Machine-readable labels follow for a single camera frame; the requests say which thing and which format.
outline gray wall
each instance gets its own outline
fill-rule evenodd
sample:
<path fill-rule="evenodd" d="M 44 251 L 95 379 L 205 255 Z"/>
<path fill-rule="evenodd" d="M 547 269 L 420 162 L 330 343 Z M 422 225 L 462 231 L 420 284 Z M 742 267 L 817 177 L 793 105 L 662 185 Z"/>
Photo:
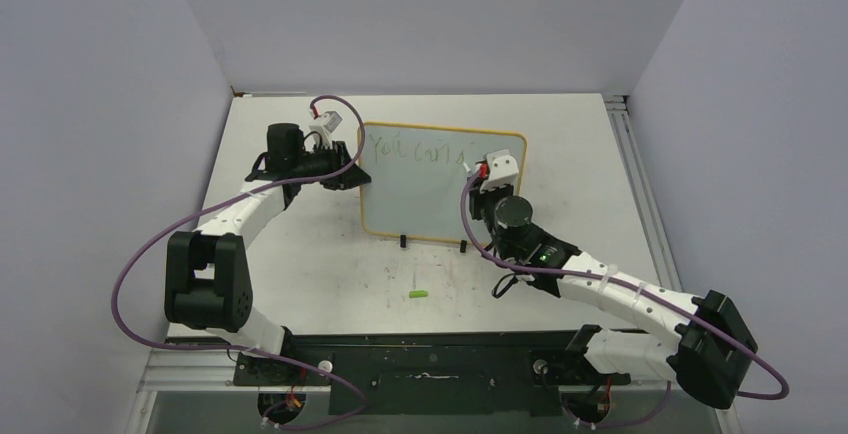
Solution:
<path fill-rule="evenodd" d="M 199 206 L 228 86 L 184 0 L 0 2 L 0 432 L 122 432 L 147 349 L 109 293 Z M 122 297 L 149 336 L 162 259 Z"/>
<path fill-rule="evenodd" d="M 618 92 L 682 0 L 187 0 L 236 89 Z"/>
<path fill-rule="evenodd" d="M 739 401 L 748 432 L 848 431 L 846 33 L 848 0 L 685 0 L 630 100 L 684 287 L 793 388 Z"/>

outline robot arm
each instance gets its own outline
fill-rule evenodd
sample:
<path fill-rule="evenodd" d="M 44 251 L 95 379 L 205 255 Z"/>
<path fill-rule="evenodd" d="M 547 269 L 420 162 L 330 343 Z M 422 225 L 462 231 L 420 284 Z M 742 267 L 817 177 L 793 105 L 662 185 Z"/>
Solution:
<path fill-rule="evenodd" d="M 584 326 L 567 350 L 582 355 L 598 374 L 676 380 L 704 404 L 730 407 L 751 359 L 648 297 L 713 324 L 756 352 L 756 342 L 729 298 L 710 291 L 702 299 L 644 282 L 533 224 L 530 202 L 514 195 L 518 163 L 509 151 L 491 153 L 477 167 L 480 176 L 469 190 L 469 211 L 472 219 L 485 223 L 499 257 L 518 266 L 563 271 L 562 275 L 515 272 L 516 278 L 553 296 L 597 306 L 644 331 Z M 566 275 L 569 272 L 593 275 Z M 634 292 L 621 284 L 638 289 Z"/>
<path fill-rule="evenodd" d="M 338 115 L 326 113 L 310 128 L 320 142 L 311 152 L 303 147 L 303 132 L 296 124 L 268 127 L 268 151 L 260 154 L 242 184 L 241 193 L 272 182 L 320 176 L 350 162 L 344 142 L 329 139 Z M 347 190 L 371 182 L 354 165 L 321 184 L 330 190 Z M 286 329 L 274 324 L 253 307 L 253 290 L 246 249 L 259 232 L 286 210 L 300 192 L 300 184 L 250 194 L 218 213 L 193 232 L 176 232 L 168 240 L 165 266 L 165 317 L 193 329 L 205 329 L 233 345 L 253 346 L 280 353 Z M 203 278 L 197 271 L 214 271 Z"/>

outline whiteboard frame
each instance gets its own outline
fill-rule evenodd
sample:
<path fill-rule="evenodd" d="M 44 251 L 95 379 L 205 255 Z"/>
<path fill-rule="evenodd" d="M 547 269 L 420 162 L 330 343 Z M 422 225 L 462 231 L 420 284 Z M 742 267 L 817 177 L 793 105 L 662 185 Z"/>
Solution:
<path fill-rule="evenodd" d="M 529 141 L 524 137 L 524 134 L 520 132 L 514 131 L 498 131 L 493 129 L 469 129 L 466 127 L 450 127 L 450 126 L 435 126 L 430 124 L 405 124 L 402 122 L 380 122 L 380 121 L 367 121 L 364 123 L 365 128 L 368 126 L 380 126 L 380 127 L 398 127 L 402 129 L 428 129 L 431 131 L 453 131 L 453 132 L 469 132 L 474 134 L 493 134 L 498 136 L 512 136 L 518 137 L 524 142 L 524 152 L 521 153 L 521 167 L 519 169 L 518 183 L 515 185 L 515 195 L 518 195 L 521 192 L 521 181 L 524 179 L 524 163 L 527 161 L 527 145 Z M 362 142 L 362 129 L 356 130 L 356 142 Z M 357 162 L 359 167 L 364 169 L 362 165 L 362 157 L 359 158 Z M 382 231 L 372 231 L 365 227 L 365 191 L 363 189 L 364 186 L 359 186 L 359 224 L 362 226 L 362 230 L 365 231 L 366 234 L 376 237 L 396 237 L 399 238 L 400 233 L 391 233 L 391 232 L 382 232 Z M 450 239 L 443 237 L 430 237 L 430 236 L 414 236 L 414 235 L 406 235 L 407 239 L 415 239 L 418 241 L 427 241 L 427 242 L 438 242 L 443 244 L 461 244 L 463 239 Z"/>

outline table surface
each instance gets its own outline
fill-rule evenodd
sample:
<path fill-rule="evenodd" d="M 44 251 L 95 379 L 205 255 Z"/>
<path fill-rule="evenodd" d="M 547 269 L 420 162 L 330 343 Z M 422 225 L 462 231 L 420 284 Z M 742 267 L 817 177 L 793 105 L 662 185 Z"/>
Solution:
<path fill-rule="evenodd" d="M 598 94 L 350 96 L 366 121 L 516 131 L 528 140 L 521 194 L 534 221 L 599 260 L 658 283 L 630 185 Z M 238 191 L 265 150 L 269 124 L 310 120 L 307 97 L 233 100 L 204 206 Z M 346 108 L 337 140 L 356 146 Z M 295 334 L 499 332 L 632 327 L 597 308 L 523 284 L 490 292 L 505 271 L 473 246 L 372 237 L 360 224 L 359 191 L 304 186 L 248 250 L 254 307 Z M 409 299 L 410 290 L 429 297 Z M 171 325 L 170 336 L 202 335 Z"/>

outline screw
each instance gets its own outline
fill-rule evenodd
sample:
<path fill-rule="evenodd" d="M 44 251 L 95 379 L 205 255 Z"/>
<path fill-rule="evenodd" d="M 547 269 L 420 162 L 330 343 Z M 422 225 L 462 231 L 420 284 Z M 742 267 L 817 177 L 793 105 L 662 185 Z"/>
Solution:
<path fill-rule="evenodd" d="M 333 363 L 330 361 L 321 361 L 318 363 L 318 369 L 324 372 L 333 372 Z"/>
<path fill-rule="evenodd" d="M 536 374 L 544 375 L 543 372 L 548 370 L 548 362 L 544 359 L 536 359 L 536 362 L 533 363 L 533 372 Z"/>

